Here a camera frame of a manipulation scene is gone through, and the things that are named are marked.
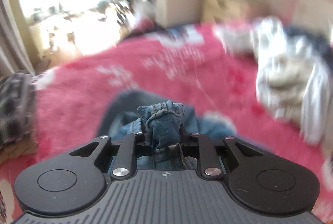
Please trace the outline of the blue denim jeans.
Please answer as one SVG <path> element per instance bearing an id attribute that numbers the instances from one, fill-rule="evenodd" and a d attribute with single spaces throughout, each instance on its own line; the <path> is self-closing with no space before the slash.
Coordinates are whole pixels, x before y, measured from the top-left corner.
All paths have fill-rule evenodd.
<path id="1" fill-rule="evenodd" d="M 122 140 L 128 134 L 144 133 L 153 155 L 138 158 L 138 169 L 196 169 L 196 159 L 185 157 L 180 148 L 181 128 L 189 134 L 207 134 L 214 140 L 236 136 L 235 126 L 223 115 L 210 112 L 198 117 L 193 107 L 144 90 L 119 93 L 107 108 L 97 135 Z"/>

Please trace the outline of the white grey clothes pile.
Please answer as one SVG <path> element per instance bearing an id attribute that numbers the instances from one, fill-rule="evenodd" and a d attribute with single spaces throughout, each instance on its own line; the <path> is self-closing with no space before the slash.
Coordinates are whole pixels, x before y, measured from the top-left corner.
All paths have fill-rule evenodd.
<path id="1" fill-rule="evenodd" d="M 274 16 L 216 24 L 213 33 L 228 54 L 254 56 L 256 98 L 275 119 L 297 124 L 307 144 L 332 144 L 332 48 L 324 36 Z"/>

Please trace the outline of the pink floral blanket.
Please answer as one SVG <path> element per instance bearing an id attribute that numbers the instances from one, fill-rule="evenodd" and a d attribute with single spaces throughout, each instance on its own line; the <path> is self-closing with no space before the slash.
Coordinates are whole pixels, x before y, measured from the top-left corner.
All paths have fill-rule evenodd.
<path id="1" fill-rule="evenodd" d="M 198 116 L 229 119 L 243 138 L 324 179 L 320 148 L 305 144 L 298 128 L 274 120 L 257 101 L 255 61 L 228 55 L 209 24 L 188 25 L 179 33 L 180 39 L 163 33 L 132 38 L 36 78 L 38 150 L 1 165 L 1 223 L 21 214 L 12 189 L 17 175 L 93 139 L 113 99 L 131 89 L 188 104 Z"/>

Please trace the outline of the tan folded garment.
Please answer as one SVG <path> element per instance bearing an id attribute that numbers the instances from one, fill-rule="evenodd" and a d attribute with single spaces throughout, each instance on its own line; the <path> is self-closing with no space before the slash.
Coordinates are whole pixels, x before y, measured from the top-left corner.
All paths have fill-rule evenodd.
<path id="1" fill-rule="evenodd" d="M 21 140 L 1 147 L 0 164 L 22 155 L 34 154 L 38 151 L 38 142 L 32 136 L 25 136 Z"/>

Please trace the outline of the black white plaid garment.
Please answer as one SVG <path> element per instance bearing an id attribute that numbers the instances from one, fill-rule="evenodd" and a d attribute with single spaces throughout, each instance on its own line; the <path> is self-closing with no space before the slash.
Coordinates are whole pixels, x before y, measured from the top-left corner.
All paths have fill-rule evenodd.
<path id="1" fill-rule="evenodd" d="M 31 74 L 17 72 L 1 80 L 1 146 L 31 134 L 36 92 Z"/>

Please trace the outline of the beige wooden nightstand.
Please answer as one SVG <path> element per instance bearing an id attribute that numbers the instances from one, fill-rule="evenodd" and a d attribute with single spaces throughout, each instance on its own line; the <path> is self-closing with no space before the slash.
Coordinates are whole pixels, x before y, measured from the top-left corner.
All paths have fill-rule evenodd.
<path id="1" fill-rule="evenodd" d="M 230 20 L 245 20 L 250 12 L 246 0 L 203 0 L 201 22 L 224 23 Z"/>

